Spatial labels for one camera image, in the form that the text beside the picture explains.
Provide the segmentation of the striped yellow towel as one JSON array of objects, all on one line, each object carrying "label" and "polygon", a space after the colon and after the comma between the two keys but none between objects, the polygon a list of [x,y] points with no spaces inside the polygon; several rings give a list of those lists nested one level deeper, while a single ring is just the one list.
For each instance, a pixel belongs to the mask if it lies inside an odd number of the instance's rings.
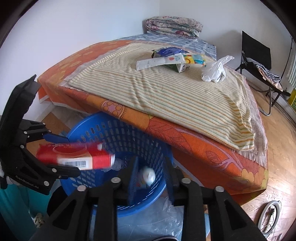
[{"label": "striped yellow towel", "polygon": [[202,66],[178,73],[165,66],[137,70],[157,46],[134,42],[80,65],[66,78],[86,91],[201,133],[238,151],[254,148],[255,133],[242,76],[205,82]]}]

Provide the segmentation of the blue plastic mesh basket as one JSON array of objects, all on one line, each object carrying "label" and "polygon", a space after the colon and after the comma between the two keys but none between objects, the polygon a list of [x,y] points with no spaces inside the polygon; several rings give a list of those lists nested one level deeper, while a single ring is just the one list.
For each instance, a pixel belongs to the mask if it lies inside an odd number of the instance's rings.
[{"label": "blue plastic mesh basket", "polygon": [[153,168],[156,180],[147,189],[138,189],[134,204],[118,206],[117,214],[124,217],[138,213],[152,205],[166,187],[163,175],[163,161],[173,160],[171,148],[166,143],[153,138],[134,126],[128,125],[106,113],[95,113],[81,122],[67,134],[71,142],[101,142],[103,148],[115,154],[125,168],[132,157],[138,157],[139,168]]}]

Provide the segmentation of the orange floral bed sheet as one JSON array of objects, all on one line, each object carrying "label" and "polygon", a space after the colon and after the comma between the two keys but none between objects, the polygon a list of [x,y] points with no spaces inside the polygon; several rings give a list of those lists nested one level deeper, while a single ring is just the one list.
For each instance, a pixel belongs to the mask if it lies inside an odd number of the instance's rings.
[{"label": "orange floral bed sheet", "polygon": [[254,199],[267,188],[267,137],[260,113],[246,79],[251,110],[251,124],[255,133],[254,148],[238,151],[225,144],[176,123],[129,108],[115,101],[70,87],[66,78],[80,65],[94,61],[108,51],[127,44],[157,42],[114,40],[101,42],[82,49],[50,67],[38,77],[41,84],[40,101],[50,101],[83,113],[102,111],[158,138],[171,146],[174,158],[209,188],[223,186],[239,204]]}]

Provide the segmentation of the white milk carton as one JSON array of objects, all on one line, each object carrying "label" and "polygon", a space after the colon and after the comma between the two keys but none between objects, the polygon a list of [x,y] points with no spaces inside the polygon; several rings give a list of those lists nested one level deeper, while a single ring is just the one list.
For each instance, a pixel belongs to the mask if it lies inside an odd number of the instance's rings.
[{"label": "white milk carton", "polygon": [[183,54],[178,53],[168,57],[157,57],[151,59],[145,59],[137,61],[136,70],[144,70],[151,67],[162,66],[162,65],[173,65],[173,64],[185,64],[185,58]]}]

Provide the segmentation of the blue checked bed sheet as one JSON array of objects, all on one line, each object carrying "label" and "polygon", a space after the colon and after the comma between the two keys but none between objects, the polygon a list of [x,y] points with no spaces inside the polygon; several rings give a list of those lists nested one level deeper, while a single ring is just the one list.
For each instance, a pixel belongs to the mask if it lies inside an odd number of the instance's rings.
[{"label": "blue checked bed sheet", "polygon": [[146,41],[146,42],[157,42],[162,44],[167,44],[188,51],[193,51],[199,54],[204,54],[212,59],[216,60],[217,50],[216,46],[207,43],[201,39],[189,39],[184,37],[173,37],[168,35],[160,34],[140,34],[135,36],[129,36],[120,38],[120,40],[134,40],[134,41]]}]

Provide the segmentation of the colourful drink carton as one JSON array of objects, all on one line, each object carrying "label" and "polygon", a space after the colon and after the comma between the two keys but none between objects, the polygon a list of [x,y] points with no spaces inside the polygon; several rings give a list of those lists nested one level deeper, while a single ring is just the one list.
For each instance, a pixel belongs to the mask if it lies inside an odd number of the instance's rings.
[{"label": "colourful drink carton", "polygon": [[206,62],[204,56],[200,54],[184,54],[183,57],[186,64],[199,64],[204,66]]}]

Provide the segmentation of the black folding chair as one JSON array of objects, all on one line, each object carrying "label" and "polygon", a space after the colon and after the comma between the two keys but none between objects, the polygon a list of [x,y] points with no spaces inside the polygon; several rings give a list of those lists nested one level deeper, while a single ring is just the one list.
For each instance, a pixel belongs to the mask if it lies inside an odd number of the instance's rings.
[{"label": "black folding chair", "polygon": [[241,61],[236,71],[242,73],[246,70],[252,76],[257,78],[263,84],[268,86],[267,90],[257,90],[260,93],[266,93],[269,97],[268,112],[260,110],[264,116],[270,116],[271,109],[280,96],[290,97],[290,93],[283,89],[281,85],[282,76],[271,72],[271,50],[258,40],[254,39],[246,32],[242,31]]}]

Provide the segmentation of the blue snack packet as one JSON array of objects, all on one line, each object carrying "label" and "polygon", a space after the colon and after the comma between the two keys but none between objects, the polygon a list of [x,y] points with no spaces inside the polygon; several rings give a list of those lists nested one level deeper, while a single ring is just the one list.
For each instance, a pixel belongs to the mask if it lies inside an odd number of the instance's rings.
[{"label": "blue snack packet", "polygon": [[188,53],[188,51],[185,51],[177,47],[167,47],[167,48],[160,49],[158,51],[158,54],[161,57],[168,57],[168,56],[172,56],[179,53],[185,54],[185,53]]}]

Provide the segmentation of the green milk carton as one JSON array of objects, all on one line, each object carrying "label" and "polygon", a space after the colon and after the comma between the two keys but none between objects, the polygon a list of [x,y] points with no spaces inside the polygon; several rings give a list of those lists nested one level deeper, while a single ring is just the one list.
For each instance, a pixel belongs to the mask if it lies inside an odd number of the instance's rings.
[{"label": "green milk carton", "polygon": [[[158,49],[158,50],[153,50],[152,51],[152,58],[157,58],[157,57],[165,57],[164,54],[160,54],[159,52],[162,50],[161,49]],[[170,68],[172,70],[175,70],[177,71],[178,73],[181,73],[181,72],[184,72],[186,70],[188,70],[190,68],[190,65],[189,64],[170,64],[170,65],[166,65],[167,68]]]}]

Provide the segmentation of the folded floral quilt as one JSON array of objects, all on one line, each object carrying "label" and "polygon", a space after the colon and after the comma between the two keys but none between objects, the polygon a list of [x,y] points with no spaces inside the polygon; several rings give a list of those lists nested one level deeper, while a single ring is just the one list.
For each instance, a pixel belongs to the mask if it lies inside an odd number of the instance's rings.
[{"label": "folded floral quilt", "polygon": [[147,31],[189,39],[198,39],[203,25],[192,18],[179,16],[154,16],[145,21]]}]

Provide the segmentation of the white plastic bag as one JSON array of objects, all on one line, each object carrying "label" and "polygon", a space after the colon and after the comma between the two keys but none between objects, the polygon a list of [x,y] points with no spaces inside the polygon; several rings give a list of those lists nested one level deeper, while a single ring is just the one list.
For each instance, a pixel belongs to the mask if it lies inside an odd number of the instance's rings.
[{"label": "white plastic bag", "polygon": [[226,78],[224,65],[233,60],[234,57],[227,55],[216,62],[207,62],[202,69],[201,78],[204,82],[218,83]]}]

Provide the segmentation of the striped cloth on chair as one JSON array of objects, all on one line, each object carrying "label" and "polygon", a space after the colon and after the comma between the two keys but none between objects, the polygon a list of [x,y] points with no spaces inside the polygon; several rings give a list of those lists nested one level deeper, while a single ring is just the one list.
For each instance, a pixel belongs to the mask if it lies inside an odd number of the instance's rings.
[{"label": "striped cloth on chair", "polygon": [[281,81],[281,77],[279,75],[273,74],[268,69],[266,69],[262,64],[255,63],[254,66],[263,76],[263,78],[270,83],[279,83]]}]

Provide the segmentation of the red cardboard box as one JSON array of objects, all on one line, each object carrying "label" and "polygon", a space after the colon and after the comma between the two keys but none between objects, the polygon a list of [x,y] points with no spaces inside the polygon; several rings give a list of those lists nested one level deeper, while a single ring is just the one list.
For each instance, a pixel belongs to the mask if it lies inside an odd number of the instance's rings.
[{"label": "red cardboard box", "polygon": [[46,165],[77,167],[79,170],[106,169],[114,165],[115,155],[102,143],[61,143],[40,145],[36,158]]}]

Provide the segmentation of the white tissue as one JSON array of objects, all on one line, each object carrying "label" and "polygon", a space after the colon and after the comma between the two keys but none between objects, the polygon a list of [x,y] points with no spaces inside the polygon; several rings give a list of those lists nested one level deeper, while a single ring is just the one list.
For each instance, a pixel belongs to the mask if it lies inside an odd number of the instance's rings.
[{"label": "white tissue", "polygon": [[150,187],[156,179],[156,174],[153,168],[144,167],[138,173],[138,187],[148,188]]}]

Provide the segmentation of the yellow green crate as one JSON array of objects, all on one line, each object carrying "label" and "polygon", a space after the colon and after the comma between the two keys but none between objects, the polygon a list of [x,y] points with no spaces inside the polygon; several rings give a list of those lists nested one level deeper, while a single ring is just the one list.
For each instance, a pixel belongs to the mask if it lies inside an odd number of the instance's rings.
[{"label": "yellow green crate", "polygon": [[287,102],[290,105],[290,107],[296,112],[296,89],[294,89],[291,92],[290,97]]}]

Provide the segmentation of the striped hanging towel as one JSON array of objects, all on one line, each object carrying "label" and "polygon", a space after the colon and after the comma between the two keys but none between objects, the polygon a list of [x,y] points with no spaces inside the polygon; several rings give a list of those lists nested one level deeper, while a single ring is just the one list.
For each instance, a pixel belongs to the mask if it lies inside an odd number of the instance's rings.
[{"label": "striped hanging towel", "polygon": [[295,41],[292,41],[292,58],[290,62],[290,68],[287,74],[287,80],[290,83],[290,85],[295,89],[296,85],[296,59],[295,59]]}]

